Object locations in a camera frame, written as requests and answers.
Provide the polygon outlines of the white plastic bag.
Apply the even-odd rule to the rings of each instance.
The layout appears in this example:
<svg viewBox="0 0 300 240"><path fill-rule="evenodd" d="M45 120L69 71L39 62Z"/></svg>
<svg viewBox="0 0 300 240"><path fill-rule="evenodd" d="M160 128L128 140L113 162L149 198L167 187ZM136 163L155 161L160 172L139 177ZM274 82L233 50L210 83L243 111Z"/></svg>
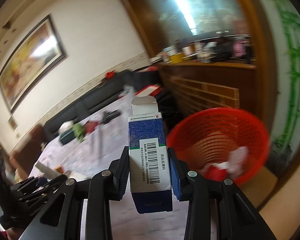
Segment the white plastic bag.
<svg viewBox="0 0 300 240"><path fill-rule="evenodd" d="M229 153L226 161L206 164L200 173L209 180L222 181L226 178L234 180L243 173L243 165L247 160L248 153L249 150L246 146L239 147Z"/></svg>

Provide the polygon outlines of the blue white medicine box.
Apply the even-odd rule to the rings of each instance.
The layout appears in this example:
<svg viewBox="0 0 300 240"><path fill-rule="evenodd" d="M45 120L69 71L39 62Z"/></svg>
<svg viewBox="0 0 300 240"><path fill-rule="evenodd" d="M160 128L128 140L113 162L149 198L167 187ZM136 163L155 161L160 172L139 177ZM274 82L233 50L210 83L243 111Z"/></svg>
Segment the blue white medicine box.
<svg viewBox="0 0 300 240"><path fill-rule="evenodd" d="M138 213L173 210L164 124L153 96L131 101L128 118L130 192Z"/></svg>

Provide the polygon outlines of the floral pink tablecloth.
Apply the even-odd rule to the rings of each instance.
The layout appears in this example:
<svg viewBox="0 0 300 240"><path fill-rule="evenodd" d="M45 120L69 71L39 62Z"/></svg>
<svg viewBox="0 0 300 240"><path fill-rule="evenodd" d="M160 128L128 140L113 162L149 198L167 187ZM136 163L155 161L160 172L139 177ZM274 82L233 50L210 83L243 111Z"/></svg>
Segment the floral pink tablecloth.
<svg viewBox="0 0 300 240"><path fill-rule="evenodd" d="M110 123L100 125L86 135L82 142L74 139L62 145L58 138L47 143L38 161L56 169L62 167L78 180L91 178L108 168L111 161L121 156L128 145L128 117L132 114L132 91L122 98L88 116L80 123L100 121L105 111L120 111L121 115ZM139 214L130 189L126 189L120 202L110 202L111 226L114 239L183 239L187 217L187 202L175 197L173 211Z"/></svg>

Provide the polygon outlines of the green tissue box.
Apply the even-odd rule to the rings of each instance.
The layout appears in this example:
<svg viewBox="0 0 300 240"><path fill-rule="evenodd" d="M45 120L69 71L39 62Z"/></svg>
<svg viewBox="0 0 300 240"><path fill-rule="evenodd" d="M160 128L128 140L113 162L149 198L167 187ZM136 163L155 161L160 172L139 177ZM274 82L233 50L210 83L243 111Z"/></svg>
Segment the green tissue box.
<svg viewBox="0 0 300 240"><path fill-rule="evenodd" d="M74 127L73 121L66 121L59 128L58 130L59 142L62 145L66 145L76 138L73 127Z"/></svg>

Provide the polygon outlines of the green crumpled cloth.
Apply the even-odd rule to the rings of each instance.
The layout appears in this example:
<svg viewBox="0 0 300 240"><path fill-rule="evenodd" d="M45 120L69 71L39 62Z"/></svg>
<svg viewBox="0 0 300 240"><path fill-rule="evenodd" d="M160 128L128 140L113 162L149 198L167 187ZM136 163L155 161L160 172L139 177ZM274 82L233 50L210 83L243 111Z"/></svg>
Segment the green crumpled cloth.
<svg viewBox="0 0 300 240"><path fill-rule="evenodd" d="M77 123L74 124L72 127L72 131L74 133L75 138L79 141L79 142L83 142L84 141L84 137L85 137L85 128Z"/></svg>

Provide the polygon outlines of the red plastic waste basket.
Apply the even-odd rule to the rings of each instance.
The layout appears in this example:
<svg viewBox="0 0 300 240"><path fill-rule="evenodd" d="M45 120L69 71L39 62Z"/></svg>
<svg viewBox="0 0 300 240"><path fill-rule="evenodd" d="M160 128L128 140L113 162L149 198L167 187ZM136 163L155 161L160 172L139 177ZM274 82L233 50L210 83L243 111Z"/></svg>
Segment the red plastic waste basket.
<svg viewBox="0 0 300 240"><path fill-rule="evenodd" d="M237 185L249 181L266 163L269 134L253 114L234 108L211 108L188 116L177 124L166 139L177 158L199 171L207 164L223 163L230 152L246 147L248 156L243 172L234 179Z"/></svg>

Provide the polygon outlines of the red flat pouch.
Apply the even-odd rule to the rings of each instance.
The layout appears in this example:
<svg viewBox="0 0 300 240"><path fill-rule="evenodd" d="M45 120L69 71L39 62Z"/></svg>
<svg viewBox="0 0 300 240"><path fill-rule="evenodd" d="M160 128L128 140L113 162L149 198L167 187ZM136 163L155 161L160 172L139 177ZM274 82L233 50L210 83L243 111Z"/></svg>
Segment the red flat pouch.
<svg viewBox="0 0 300 240"><path fill-rule="evenodd" d="M95 128L100 124L99 121L87 121L84 125L83 128L85 130L86 134L92 133Z"/></svg>

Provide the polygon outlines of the black toy pistol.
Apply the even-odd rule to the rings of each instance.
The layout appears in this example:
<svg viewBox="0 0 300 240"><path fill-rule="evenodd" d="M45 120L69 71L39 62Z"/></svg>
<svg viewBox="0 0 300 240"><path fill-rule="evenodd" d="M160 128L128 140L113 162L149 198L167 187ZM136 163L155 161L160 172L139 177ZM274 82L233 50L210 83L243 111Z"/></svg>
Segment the black toy pistol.
<svg viewBox="0 0 300 240"><path fill-rule="evenodd" d="M102 114L101 124L105 125L114 120L115 118L119 117L121 112L116 109L114 111L104 111Z"/></svg>

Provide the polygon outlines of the wooden brick-pattern counter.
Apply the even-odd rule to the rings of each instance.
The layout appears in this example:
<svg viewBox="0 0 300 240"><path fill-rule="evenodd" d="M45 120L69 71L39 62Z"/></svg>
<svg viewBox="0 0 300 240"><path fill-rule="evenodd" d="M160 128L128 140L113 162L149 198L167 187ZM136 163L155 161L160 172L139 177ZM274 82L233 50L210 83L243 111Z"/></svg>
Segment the wooden brick-pattern counter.
<svg viewBox="0 0 300 240"><path fill-rule="evenodd" d="M164 86L185 116L217 107L240 108L257 115L255 67L198 62L157 66Z"/></svg>

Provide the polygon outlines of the black leather sofa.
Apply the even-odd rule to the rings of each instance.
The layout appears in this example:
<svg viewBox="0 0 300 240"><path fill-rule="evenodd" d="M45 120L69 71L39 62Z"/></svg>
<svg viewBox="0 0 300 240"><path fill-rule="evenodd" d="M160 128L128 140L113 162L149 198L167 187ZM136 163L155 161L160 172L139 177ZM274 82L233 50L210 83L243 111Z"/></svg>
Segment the black leather sofa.
<svg viewBox="0 0 300 240"><path fill-rule="evenodd" d="M66 121L78 123L113 103L119 98L124 86L137 87L137 81L130 70L118 72L101 86L96 86L80 96L70 105L47 120L43 126L43 140L48 143L58 136L60 126Z"/></svg>

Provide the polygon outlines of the red knot ornament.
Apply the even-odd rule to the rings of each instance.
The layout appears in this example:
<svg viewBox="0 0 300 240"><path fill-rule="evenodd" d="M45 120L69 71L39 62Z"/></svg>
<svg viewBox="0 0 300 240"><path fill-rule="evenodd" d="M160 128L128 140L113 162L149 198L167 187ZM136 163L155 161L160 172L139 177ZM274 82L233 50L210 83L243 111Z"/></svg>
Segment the red knot ornament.
<svg viewBox="0 0 300 240"><path fill-rule="evenodd" d="M112 70L112 71L106 72L104 78L106 80L109 80L109 79L112 79L115 75L116 75L116 72Z"/></svg>

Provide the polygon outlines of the framed horse painting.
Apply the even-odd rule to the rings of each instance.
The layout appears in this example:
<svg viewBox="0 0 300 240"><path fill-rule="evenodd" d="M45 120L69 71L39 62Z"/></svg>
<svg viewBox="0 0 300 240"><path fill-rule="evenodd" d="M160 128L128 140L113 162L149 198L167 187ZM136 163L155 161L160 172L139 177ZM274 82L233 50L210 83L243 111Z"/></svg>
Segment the framed horse painting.
<svg viewBox="0 0 300 240"><path fill-rule="evenodd" d="M50 14L19 42L0 71L0 91L11 113L55 65L66 58Z"/></svg>

